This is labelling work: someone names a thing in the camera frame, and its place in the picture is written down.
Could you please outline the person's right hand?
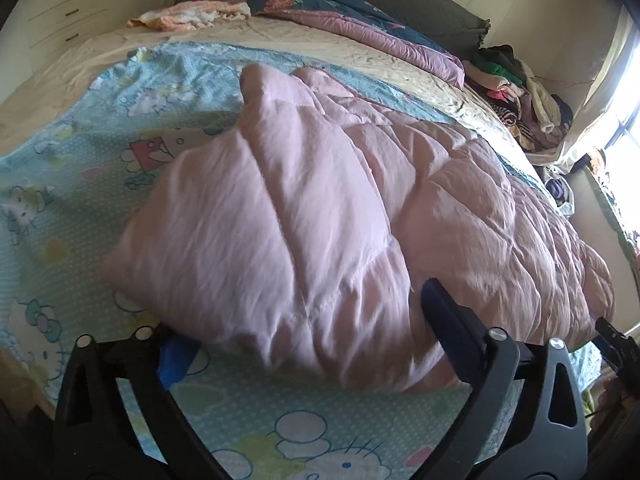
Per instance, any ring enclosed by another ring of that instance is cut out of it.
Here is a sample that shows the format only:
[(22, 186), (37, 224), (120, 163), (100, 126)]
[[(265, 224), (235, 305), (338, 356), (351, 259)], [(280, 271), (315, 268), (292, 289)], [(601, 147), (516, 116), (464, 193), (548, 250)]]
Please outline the person's right hand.
[(597, 409), (590, 419), (591, 430), (598, 429), (616, 406), (628, 408), (634, 403), (634, 398), (628, 396), (624, 384), (618, 378), (608, 379), (603, 384), (603, 391), (598, 397)]

